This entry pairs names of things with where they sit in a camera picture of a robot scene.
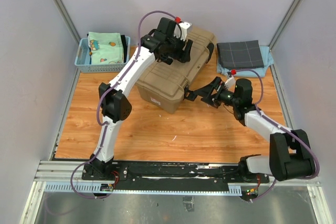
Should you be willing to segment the tan plastic tool box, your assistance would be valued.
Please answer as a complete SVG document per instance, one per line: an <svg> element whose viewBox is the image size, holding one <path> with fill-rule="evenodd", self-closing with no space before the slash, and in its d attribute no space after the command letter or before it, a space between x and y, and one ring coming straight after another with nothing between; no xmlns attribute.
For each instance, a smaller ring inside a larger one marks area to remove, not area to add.
<svg viewBox="0 0 336 224"><path fill-rule="evenodd" d="M144 101L170 114L175 113L184 100L185 91L211 59L217 42L214 33L196 26L188 33L187 39L193 41L189 62L174 60L167 65L156 61L135 84Z"/></svg>

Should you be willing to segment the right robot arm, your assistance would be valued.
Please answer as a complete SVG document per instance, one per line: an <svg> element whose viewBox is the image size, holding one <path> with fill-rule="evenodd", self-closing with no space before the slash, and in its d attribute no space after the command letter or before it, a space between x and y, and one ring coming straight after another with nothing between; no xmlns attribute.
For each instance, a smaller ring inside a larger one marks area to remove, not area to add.
<svg viewBox="0 0 336 224"><path fill-rule="evenodd" d="M223 82L216 77L210 84L193 92L204 103L218 108L230 106L237 121L269 142L269 155L244 156L240 159L238 177L250 182L257 174L273 176L278 181L301 178L311 179L319 168L306 132L285 127L268 117L253 103L253 87L248 79Z"/></svg>

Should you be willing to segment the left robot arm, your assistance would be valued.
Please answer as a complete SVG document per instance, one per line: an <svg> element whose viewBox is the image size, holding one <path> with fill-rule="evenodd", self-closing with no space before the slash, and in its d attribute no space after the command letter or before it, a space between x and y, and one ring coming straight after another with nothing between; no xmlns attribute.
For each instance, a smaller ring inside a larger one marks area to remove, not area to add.
<svg viewBox="0 0 336 224"><path fill-rule="evenodd" d="M187 39L192 24L178 18L161 18L156 29L139 39L138 47L126 66L109 83L99 86L97 119L102 126L97 147L90 157L88 167L100 179L112 175L114 147L120 127L130 115L130 91L141 74L155 61L170 65L190 60L192 41Z"/></svg>

